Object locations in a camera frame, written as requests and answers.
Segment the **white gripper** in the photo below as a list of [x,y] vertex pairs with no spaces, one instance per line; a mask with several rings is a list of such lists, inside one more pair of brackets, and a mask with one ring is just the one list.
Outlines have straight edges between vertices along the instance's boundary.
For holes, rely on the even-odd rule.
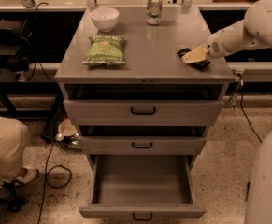
[[225,49],[222,44],[222,32],[212,34],[204,46],[199,46],[193,50],[187,51],[182,57],[184,63],[198,63],[207,58],[207,54],[212,58],[222,58],[225,55]]

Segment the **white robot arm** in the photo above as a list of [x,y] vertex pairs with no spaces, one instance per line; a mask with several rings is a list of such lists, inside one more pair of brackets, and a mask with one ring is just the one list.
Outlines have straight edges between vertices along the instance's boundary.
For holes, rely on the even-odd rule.
[[[255,2],[243,20],[212,34],[204,44],[182,54],[181,59],[187,64],[198,64],[209,58],[262,48],[272,48],[272,0]],[[272,131],[255,157],[244,224],[272,224]]]

